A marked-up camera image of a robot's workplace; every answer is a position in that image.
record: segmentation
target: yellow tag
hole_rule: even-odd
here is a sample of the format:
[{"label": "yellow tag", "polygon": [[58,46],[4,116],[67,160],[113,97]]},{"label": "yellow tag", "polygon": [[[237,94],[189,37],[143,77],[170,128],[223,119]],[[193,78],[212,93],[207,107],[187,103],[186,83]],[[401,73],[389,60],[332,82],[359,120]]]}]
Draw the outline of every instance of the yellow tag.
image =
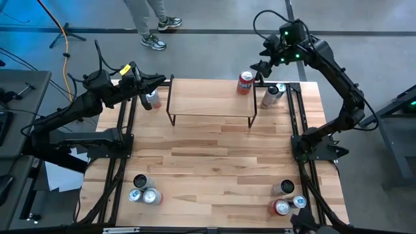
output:
[{"label": "yellow tag", "polygon": [[125,67],[120,71],[121,75],[126,74],[129,70],[130,70],[131,66],[130,65],[125,65]]}]

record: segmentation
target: gray pants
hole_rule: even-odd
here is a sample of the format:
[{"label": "gray pants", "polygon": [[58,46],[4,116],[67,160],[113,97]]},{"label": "gray pants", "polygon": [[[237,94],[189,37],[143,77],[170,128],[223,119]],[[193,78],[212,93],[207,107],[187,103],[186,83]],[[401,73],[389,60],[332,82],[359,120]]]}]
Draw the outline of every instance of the gray pants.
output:
[{"label": "gray pants", "polygon": [[[147,0],[147,2],[155,12],[159,21],[166,21],[163,0]],[[148,19],[150,14],[146,0],[124,0],[124,3],[127,5],[131,17],[133,17],[138,33],[143,37],[149,36]]]}]

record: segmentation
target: can lid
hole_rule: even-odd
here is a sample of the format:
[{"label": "can lid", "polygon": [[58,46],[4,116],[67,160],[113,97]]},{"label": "can lid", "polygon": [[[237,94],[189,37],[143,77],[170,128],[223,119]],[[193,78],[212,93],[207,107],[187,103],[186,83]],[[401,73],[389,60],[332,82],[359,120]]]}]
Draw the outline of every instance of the can lid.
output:
[{"label": "can lid", "polygon": [[249,70],[244,70],[241,72],[241,78],[243,78],[246,81],[249,81],[253,79],[253,73]]},{"label": "can lid", "polygon": [[140,192],[140,190],[138,190],[137,188],[134,188],[129,193],[129,199],[130,201],[135,202],[140,199],[141,195],[142,193]]},{"label": "can lid", "polygon": [[281,182],[280,187],[282,191],[284,191],[287,194],[290,194],[294,190],[294,183],[288,179],[285,179]]},{"label": "can lid", "polygon": [[287,215],[291,208],[289,207],[289,203],[285,200],[278,200],[275,204],[276,212],[281,215]]},{"label": "can lid", "polygon": [[133,180],[133,184],[138,188],[142,188],[144,187],[144,185],[146,185],[147,181],[148,179],[146,178],[146,176],[143,174],[140,174],[140,175],[136,175],[136,177]]},{"label": "can lid", "polygon": [[306,206],[306,199],[302,195],[296,195],[292,202],[297,208],[304,208]]},{"label": "can lid", "polygon": [[278,94],[279,90],[276,86],[269,86],[267,88],[267,92],[269,92],[270,94],[275,95],[275,94]]},{"label": "can lid", "polygon": [[278,83],[276,86],[277,86],[277,88],[279,89],[279,92],[284,92],[284,91],[286,91],[286,85],[285,85],[285,84]]},{"label": "can lid", "polygon": [[150,93],[150,94],[146,94],[146,97],[152,97],[152,96],[154,96],[155,95],[155,93],[156,93],[156,90],[154,90],[152,93]]},{"label": "can lid", "polygon": [[153,189],[148,189],[143,194],[143,200],[146,203],[152,203],[156,200],[156,192]]}]

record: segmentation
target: white paper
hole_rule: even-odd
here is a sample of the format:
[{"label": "white paper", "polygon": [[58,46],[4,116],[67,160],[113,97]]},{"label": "white paper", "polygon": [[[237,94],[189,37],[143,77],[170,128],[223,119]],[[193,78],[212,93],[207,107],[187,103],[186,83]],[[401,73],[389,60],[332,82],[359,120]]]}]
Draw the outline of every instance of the white paper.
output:
[{"label": "white paper", "polygon": [[[77,154],[76,148],[71,149],[70,155],[83,161],[88,161],[86,153]],[[45,167],[50,190],[59,188],[59,192],[65,192],[81,188],[84,181],[84,174],[57,166],[50,162],[45,162]]]}]

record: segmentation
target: person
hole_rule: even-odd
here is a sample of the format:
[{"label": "person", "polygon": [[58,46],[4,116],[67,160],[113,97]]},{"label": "person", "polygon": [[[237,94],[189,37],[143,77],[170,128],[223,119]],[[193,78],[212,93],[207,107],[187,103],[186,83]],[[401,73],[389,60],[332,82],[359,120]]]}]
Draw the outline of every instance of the person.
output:
[{"label": "person", "polygon": [[[176,28],[182,25],[181,18],[166,16],[163,0],[147,0],[147,2],[159,19],[159,23],[157,24],[159,31],[165,31],[169,28]],[[149,32],[148,18],[150,15],[146,0],[124,0],[124,3],[127,5],[133,17],[139,35],[142,36],[141,44],[157,51],[166,49],[166,43]]]}]

